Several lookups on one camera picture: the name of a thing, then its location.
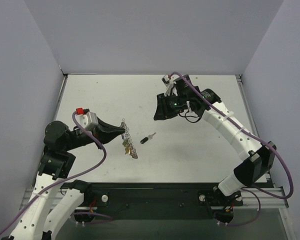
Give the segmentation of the yellow key tag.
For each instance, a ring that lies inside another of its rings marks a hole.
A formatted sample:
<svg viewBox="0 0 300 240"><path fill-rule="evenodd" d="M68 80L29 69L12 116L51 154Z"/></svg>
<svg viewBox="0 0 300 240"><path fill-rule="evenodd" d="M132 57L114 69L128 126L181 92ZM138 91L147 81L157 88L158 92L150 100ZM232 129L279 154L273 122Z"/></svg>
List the yellow key tag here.
<svg viewBox="0 0 300 240"><path fill-rule="evenodd" d="M130 154L130 152L131 152L131 149L130 149L130 147L127 146L125 148L125 154Z"/></svg>

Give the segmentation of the black key tag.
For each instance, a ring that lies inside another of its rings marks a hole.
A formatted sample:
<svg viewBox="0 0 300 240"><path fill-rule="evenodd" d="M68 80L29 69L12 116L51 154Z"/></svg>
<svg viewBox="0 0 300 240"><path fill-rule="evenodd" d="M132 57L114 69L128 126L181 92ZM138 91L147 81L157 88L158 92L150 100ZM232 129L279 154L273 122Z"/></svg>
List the black key tag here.
<svg viewBox="0 0 300 240"><path fill-rule="evenodd" d="M154 133L152 133L152 134L150 134L150 135L144 137L144 138L140 141L140 143L141 143L141 144L145 144L147 141L151 140L156 134L157 134L157 133L154 132Z"/></svg>

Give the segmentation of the metal disc keyring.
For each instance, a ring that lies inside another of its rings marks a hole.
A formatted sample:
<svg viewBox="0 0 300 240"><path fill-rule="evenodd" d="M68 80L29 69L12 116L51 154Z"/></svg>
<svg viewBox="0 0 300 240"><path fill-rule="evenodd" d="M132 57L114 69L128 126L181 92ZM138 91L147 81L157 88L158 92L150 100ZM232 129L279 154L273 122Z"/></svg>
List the metal disc keyring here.
<svg viewBox="0 0 300 240"><path fill-rule="evenodd" d="M130 147L130 153L128 153L126 155L130 155L133 159L138 159L137 150L134 147L134 144L133 144L133 141L132 141L132 138L131 138L131 135L130 135L130 130L129 130L124 118L121 120L120 127L125 129L125 133L121 135L122 145L123 145L124 140L128 141L127 146L124 146L124 151L125 151L126 147Z"/></svg>

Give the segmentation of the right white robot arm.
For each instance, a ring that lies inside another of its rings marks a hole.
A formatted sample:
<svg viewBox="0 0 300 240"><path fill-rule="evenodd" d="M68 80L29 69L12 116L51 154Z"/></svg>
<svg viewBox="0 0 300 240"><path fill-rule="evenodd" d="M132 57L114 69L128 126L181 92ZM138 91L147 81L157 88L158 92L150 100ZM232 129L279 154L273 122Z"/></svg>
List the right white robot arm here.
<svg viewBox="0 0 300 240"><path fill-rule="evenodd" d="M161 80L166 91L156 97L155 121L172 119L181 113L195 113L199 120L211 124L241 159L241 164L217 185L216 191L222 196L229 197L244 187L251 187L271 169L275 145L272 142L264 145L256 140L213 90L201 91L192 85L188 75L176 79L165 75Z"/></svg>

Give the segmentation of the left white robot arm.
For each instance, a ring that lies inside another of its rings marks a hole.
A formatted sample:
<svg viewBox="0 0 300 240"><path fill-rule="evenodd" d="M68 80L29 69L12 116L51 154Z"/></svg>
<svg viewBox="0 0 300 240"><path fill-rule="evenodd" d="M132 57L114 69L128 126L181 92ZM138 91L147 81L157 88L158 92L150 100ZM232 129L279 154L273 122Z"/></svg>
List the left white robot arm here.
<svg viewBox="0 0 300 240"><path fill-rule="evenodd" d="M78 179L81 173L69 176L76 159L70 151L91 143L105 151L105 144L124 133L124 128L100 119L87 126L77 123L73 130L58 120L49 123L32 194L5 239L54 240L75 209L90 204L94 198L91 183Z"/></svg>

